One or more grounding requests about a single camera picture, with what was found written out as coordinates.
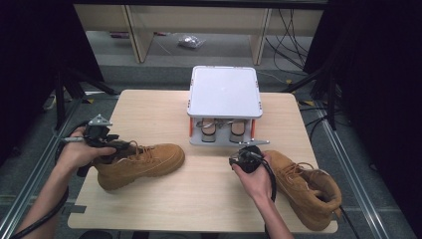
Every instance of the boot lace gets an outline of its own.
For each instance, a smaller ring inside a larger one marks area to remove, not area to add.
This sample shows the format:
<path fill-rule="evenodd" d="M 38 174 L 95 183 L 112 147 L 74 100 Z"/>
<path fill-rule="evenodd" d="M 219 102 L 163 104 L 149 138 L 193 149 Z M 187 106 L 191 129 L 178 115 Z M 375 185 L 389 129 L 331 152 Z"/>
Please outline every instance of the boot lace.
<path fill-rule="evenodd" d="M 130 159 L 144 160 L 145 162 L 152 162 L 153 161 L 153 155 L 152 155 L 152 150 L 154 149 L 153 146 L 142 146 L 142 145 L 139 146 L 135 140 L 132 140 L 130 143 L 134 143 L 135 148 L 136 148 L 136 155 L 130 156 L 129 157 Z M 142 150 L 143 157 L 139 156 L 140 155 L 140 149 Z"/>
<path fill-rule="evenodd" d="M 293 184 L 293 178 L 302 174 L 302 169 L 304 169 L 303 165 L 307 165 L 311 169 L 314 169 L 314 167 L 307 162 L 293 163 L 281 170 L 282 174 L 285 175 L 286 181 Z"/>

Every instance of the shoelace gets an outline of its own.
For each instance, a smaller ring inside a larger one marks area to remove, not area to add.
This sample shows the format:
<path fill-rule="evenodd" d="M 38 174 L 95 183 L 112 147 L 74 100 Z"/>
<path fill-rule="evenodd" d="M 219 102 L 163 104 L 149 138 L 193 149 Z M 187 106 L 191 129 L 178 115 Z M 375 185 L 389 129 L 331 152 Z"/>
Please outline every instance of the shoelace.
<path fill-rule="evenodd" d="M 294 163 L 284 169 L 282 169 L 282 173 L 285 174 L 286 180 L 289 183 L 293 183 L 293 177 L 301 175 L 302 174 L 302 170 L 298 170 L 298 169 L 303 169 L 302 165 L 307 165 L 309 166 L 311 169 L 314 169 L 314 167 L 307 162 L 299 162 L 299 163 Z"/>
<path fill-rule="evenodd" d="M 134 142 L 135 144 L 135 148 L 136 148 L 136 155 L 135 157 L 131 156 L 130 159 L 134 159 L 134 160 L 138 160 L 139 159 L 139 145 L 137 144 L 137 142 L 135 140 L 132 140 L 130 143 Z M 153 146 L 141 146 L 140 147 L 142 149 L 142 153 L 144 154 L 144 159 L 146 162 L 151 162 L 153 157 L 152 157 L 152 150 L 153 150 Z"/>

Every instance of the hand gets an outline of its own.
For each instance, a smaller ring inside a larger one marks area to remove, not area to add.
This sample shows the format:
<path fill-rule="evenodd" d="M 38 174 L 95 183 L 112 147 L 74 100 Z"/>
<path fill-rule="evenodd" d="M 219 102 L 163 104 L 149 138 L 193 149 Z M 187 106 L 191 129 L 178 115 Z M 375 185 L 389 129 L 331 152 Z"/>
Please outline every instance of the hand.
<path fill-rule="evenodd" d="M 271 163 L 271 157 L 269 155 L 266 155 L 263 152 L 263 157 L 268 164 Z M 271 179 L 264 165 L 260 165 L 254 172 L 251 173 L 244 172 L 242 168 L 235 163 L 232 164 L 232 168 L 239 176 L 246 192 L 252 199 L 254 199 L 254 201 L 271 198 Z"/>
<path fill-rule="evenodd" d="M 84 127 L 78 127 L 71 136 L 82 137 L 84 136 L 84 131 Z M 113 153 L 115 153 L 115 148 L 113 147 L 91 147 L 84 141 L 69 142 L 60 154 L 58 165 L 70 170 L 76 170 L 79 167 L 87 165 L 96 157 L 111 155 Z"/>

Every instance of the wooden table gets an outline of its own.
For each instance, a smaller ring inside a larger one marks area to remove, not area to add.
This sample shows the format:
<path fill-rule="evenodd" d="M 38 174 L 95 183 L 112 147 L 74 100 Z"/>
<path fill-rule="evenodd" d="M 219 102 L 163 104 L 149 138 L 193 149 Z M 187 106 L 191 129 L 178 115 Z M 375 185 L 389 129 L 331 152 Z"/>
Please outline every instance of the wooden table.
<path fill-rule="evenodd" d="M 142 145 L 173 142 L 186 153 L 184 164 L 173 173 L 139 178 L 121 189 L 104 191 L 91 168 L 69 226 L 80 229 L 116 229 L 192 232 L 262 232 L 264 221 L 229 165 L 239 147 L 198 146 L 189 142 L 186 91 L 123 91 L 111 116 L 110 133 Z M 295 162 L 317 162 L 291 94 L 261 93 L 263 116 L 256 121 L 256 139 L 271 143 Z M 276 205 L 292 232 L 312 232 L 278 193 Z M 337 223 L 320 233 L 332 233 Z"/>

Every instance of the boot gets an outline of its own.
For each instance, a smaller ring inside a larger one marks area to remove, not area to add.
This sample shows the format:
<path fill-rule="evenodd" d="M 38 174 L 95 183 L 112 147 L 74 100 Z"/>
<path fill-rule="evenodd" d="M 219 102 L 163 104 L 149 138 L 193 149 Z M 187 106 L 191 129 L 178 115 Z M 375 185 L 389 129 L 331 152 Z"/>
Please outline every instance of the boot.
<path fill-rule="evenodd" d="M 272 158 L 278 189 L 287 196 L 305 226 L 321 231 L 332 220 L 332 212 L 340 216 L 341 192 L 328 173 L 305 162 L 294 163 L 278 151 L 270 150 L 266 154 Z"/>
<path fill-rule="evenodd" d="M 184 151 L 176 144 L 138 146 L 133 142 L 126 150 L 93 161 L 93 166 L 99 172 L 99 184 L 104 190 L 121 188 L 139 177 L 165 175 L 183 164 Z"/>

